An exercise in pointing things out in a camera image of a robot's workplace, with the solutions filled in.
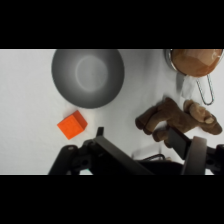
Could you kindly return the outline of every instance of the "orange block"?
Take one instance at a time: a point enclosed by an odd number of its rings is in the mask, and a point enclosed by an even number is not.
[[[58,124],[58,127],[64,133],[68,140],[74,138],[75,136],[82,133],[88,123],[77,110],[74,114],[70,115],[69,117],[65,118],[62,122]]]

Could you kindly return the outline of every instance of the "copper pot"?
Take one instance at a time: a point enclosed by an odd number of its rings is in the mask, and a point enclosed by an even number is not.
[[[169,66],[183,75],[196,78],[208,77],[212,102],[207,103],[199,79],[197,84],[205,105],[214,103],[215,97],[210,73],[214,71],[224,55],[223,49],[167,49],[166,58]]]

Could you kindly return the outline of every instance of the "metal bowl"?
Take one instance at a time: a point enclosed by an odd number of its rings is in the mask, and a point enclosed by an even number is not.
[[[52,62],[54,83],[70,103],[102,107],[120,92],[124,63],[115,49],[59,49]]]

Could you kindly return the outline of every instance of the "white surface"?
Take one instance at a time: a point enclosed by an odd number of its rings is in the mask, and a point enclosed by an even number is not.
[[[172,97],[182,107],[184,100],[176,84],[182,78],[167,66],[163,50],[119,51],[126,73],[120,94],[103,108],[86,110],[71,105],[57,92],[51,76],[55,50],[0,49],[0,174],[47,174],[64,145],[81,146],[95,137],[99,126],[104,126],[105,137],[129,156],[142,159],[161,152],[182,162],[173,150],[155,143],[134,123],[164,96]],[[212,74],[216,101],[209,109],[224,127],[223,68],[224,61]],[[206,82],[202,86],[208,89]],[[201,102],[197,88],[193,99]],[[89,125],[84,133],[68,141],[57,124],[77,109]],[[212,136],[200,129],[187,135],[207,138],[211,147],[224,142],[223,134]]]

